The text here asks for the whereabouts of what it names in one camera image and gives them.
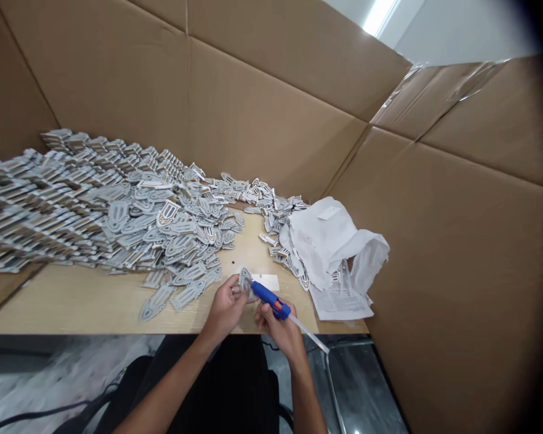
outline cardboard box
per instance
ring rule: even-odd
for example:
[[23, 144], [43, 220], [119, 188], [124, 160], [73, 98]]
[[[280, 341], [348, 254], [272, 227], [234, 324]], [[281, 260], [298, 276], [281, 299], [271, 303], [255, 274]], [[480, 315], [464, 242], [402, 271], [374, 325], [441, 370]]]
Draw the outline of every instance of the cardboard box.
[[412, 432], [504, 430], [543, 356], [540, 62], [409, 72], [320, 0], [0, 0], [0, 157], [60, 123], [333, 195], [391, 246], [367, 324]]
[[331, 194], [390, 244], [366, 324], [412, 430], [513, 423], [543, 356], [543, 187], [372, 128]]

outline blue glue gun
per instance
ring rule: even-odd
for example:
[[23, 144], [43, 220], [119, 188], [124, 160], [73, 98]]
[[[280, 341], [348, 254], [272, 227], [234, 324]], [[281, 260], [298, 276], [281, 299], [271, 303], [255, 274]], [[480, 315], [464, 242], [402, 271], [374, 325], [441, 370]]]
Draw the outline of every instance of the blue glue gun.
[[272, 291], [263, 286], [260, 282], [253, 281], [251, 285], [253, 293], [264, 303], [268, 303], [272, 310], [273, 316], [282, 321], [285, 321], [291, 314], [290, 307], [279, 301], [279, 297]]

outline hand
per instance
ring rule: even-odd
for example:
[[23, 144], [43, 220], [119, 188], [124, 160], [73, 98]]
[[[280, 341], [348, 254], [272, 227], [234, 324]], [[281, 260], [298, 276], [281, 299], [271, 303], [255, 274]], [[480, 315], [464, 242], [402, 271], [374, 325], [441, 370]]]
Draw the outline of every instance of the hand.
[[237, 326], [249, 298], [249, 291], [241, 292], [239, 278], [239, 274], [232, 275], [215, 292], [209, 316], [201, 331], [201, 335], [214, 346], [220, 344]]
[[[297, 318], [296, 308], [293, 304], [280, 299], [291, 309], [291, 314]], [[271, 336], [278, 348], [287, 357], [290, 365], [306, 361], [306, 349], [303, 346], [302, 332], [293, 321], [286, 319], [281, 321], [273, 316], [272, 307], [268, 303], [260, 303], [255, 313], [255, 322], [258, 323], [259, 331], [265, 331]]]

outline crumpled paper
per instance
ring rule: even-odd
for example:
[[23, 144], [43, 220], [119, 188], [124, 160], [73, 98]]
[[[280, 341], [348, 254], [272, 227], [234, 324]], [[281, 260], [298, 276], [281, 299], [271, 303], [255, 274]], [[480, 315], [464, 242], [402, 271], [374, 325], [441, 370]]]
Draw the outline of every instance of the crumpled paper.
[[[318, 218], [329, 207], [339, 210], [326, 220]], [[356, 229], [344, 205], [332, 197], [294, 212], [289, 231], [293, 250], [303, 262], [310, 282], [320, 291], [331, 287], [331, 274], [342, 260], [355, 256], [350, 276], [352, 289], [365, 295], [388, 260], [390, 246], [385, 238], [366, 229]]]

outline person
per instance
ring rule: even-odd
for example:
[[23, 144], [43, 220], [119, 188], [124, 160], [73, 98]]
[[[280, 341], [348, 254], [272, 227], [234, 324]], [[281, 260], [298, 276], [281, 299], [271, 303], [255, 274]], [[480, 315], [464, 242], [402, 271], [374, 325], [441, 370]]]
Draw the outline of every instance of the person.
[[[129, 385], [133, 383], [129, 371], [137, 372], [138, 367], [133, 367], [137, 360], [129, 366], [95, 433], [112, 429], [116, 434], [279, 431], [278, 381], [267, 370], [259, 335], [230, 335], [249, 297], [238, 279], [234, 274], [217, 289], [196, 338], [165, 338], [143, 368], [145, 379], [135, 382], [136, 393]], [[288, 305], [297, 316], [296, 308]], [[269, 304], [258, 306], [255, 321], [288, 359], [294, 433], [327, 433], [298, 326], [276, 319]], [[132, 409], [128, 415], [125, 408]], [[122, 420], [119, 424], [117, 414]]]

